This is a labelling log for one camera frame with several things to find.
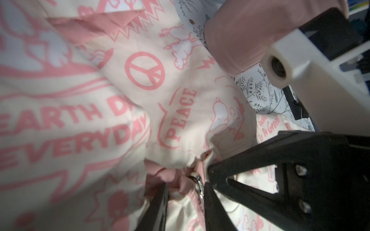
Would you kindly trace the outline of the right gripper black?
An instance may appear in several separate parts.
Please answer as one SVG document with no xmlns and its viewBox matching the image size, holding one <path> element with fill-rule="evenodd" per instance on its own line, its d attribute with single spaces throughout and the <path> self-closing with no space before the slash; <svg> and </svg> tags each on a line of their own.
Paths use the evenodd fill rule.
<svg viewBox="0 0 370 231">
<path fill-rule="evenodd" d="M 320 131 L 370 133 L 370 43 L 330 8 L 269 47 L 270 83 L 291 87 Z"/>
</svg>

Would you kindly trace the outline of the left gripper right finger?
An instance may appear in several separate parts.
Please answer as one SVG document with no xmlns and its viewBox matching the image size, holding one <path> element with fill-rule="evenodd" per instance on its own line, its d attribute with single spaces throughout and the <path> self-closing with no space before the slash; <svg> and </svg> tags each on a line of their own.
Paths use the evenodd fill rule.
<svg viewBox="0 0 370 231">
<path fill-rule="evenodd" d="M 212 185 L 204 185 L 204 215 L 206 231 L 236 231 Z"/>
</svg>

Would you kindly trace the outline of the pink patterned hooded jacket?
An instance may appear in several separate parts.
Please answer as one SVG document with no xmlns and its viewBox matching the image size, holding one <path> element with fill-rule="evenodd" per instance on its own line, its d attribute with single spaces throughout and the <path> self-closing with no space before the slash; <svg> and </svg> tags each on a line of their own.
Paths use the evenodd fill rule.
<svg viewBox="0 0 370 231">
<path fill-rule="evenodd" d="M 170 1 L 1 1 L 1 230 L 204 231 L 194 177 L 279 131 Z"/>
</svg>

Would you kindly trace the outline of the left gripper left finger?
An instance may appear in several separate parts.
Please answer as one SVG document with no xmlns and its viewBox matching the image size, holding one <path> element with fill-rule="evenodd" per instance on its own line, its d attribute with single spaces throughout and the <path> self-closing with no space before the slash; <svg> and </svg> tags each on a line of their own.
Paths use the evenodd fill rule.
<svg viewBox="0 0 370 231">
<path fill-rule="evenodd" d="M 163 183 L 138 223 L 136 231 L 165 231 L 168 201 L 169 187 L 167 183 Z"/>
</svg>

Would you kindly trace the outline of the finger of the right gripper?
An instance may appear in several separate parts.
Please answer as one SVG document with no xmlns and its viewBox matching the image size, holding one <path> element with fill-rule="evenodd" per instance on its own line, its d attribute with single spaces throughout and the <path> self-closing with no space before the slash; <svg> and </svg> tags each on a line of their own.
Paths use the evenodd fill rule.
<svg viewBox="0 0 370 231">
<path fill-rule="evenodd" d="M 233 179 L 276 165 L 278 193 Z M 367 231 L 370 228 L 370 139 L 327 132 L 280 131 L 247 151 L 211 164 L 215 193 L 286 231 Z"/>
</svg>

